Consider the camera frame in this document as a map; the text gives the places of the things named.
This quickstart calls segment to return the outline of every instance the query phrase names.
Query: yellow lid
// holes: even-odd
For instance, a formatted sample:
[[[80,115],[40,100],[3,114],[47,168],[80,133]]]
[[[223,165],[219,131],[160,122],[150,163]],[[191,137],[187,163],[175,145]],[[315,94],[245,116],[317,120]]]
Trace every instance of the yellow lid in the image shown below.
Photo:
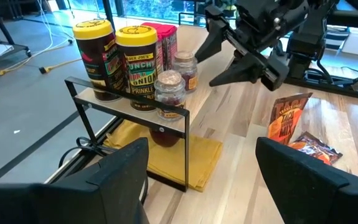
[[[78,40],[97,39],[112,32],[112,25],[106,19],[80,22],[73,27],[73,35]]]
[[[147,46],[157,40],[156,29],[150,26],[129,26],[116,31],[116,43],[121,46]]]

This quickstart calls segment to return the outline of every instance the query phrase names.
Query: yellow napkin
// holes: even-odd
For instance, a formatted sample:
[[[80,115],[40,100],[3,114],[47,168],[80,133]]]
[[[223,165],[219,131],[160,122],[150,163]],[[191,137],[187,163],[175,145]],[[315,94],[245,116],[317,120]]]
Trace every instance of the yellow napkin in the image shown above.
[[[148,138],[148,170],[184,184],[184,139],[172,147],[162,147],[153,141],[147,127],[125,120],[107,135],[104,145],[120,149],[140,137]],[[189,146],[189,185],[203,192],[220,157],[223,143],[190,135]]]

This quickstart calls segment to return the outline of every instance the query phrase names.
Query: glass jar with red contents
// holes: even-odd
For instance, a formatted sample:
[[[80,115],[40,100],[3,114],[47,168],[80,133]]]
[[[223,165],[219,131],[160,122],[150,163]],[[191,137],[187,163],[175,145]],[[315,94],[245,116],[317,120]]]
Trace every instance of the glass jar with red contents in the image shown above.
[[[184,108],[186,102],[185,81],[181,74],[174,70],[168,70],[158,75],[155,81],[155,100],[167,105]],[[162,109],[157,110],[158,116],[167,121],[175,121],[182,118],[181,115]]]
[[[167,105],[178,106],[184,108],[186,102],[185,81],[181,74],[174,70],[168,70],[158,75],[155,81],[155,100]],[[167,121],[175,121],[181,119],[182,116],[170,111],[157,109],[158,116]],[[163,128],[149,130],[154,142],[163,147],[171,147],[175,145],[179,138],[171,134],[165,133]]]
[[[193,92],[198,85],[197,59],[187,51],[174,54],[173,70],[178,71],[186,83],[186,92]]]

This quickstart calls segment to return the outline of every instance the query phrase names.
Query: orange packet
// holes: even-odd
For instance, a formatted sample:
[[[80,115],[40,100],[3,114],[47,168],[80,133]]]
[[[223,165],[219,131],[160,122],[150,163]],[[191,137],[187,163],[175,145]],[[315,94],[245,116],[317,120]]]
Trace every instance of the orange packet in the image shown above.
[[[328,146],[308,132],[301,134],[297,140],[288,146],[320,159],[328,165],[332,165],[343,156],[342,153],[337,152],[333,147]]]
[[[304,106],[312,94],[305,93],[277,99],[271,111],[268,138],[288,145]]]

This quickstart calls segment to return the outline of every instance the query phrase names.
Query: gray floor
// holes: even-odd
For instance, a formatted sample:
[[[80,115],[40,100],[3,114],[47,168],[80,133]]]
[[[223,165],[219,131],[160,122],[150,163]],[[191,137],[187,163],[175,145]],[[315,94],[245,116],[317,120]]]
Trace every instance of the gray floor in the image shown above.
[[[7,22],[17,44],[28,45],[33,52],[50,44],[49,32],[43,24],[29,21]],[[53,37],[56,44],[63,37]],[[3,63],[12,65],[26,56],[17,54]],[[40,74],[38,67],[55,65],[80,58],[75,45],[61,50],[44,53],[19,70],[0,77],[0,168],[29,147],[75,111],[64,79],[69,76],[86,78],[81,62],[71,63]],[[95,129],[101,128],[111,116],[89,111]],[[43,145],[25,161],[7,173],[0,182],[43,182],[56,169],[59,158],[75,146],[75,139],[86,136],[85,129],[77,119]]]

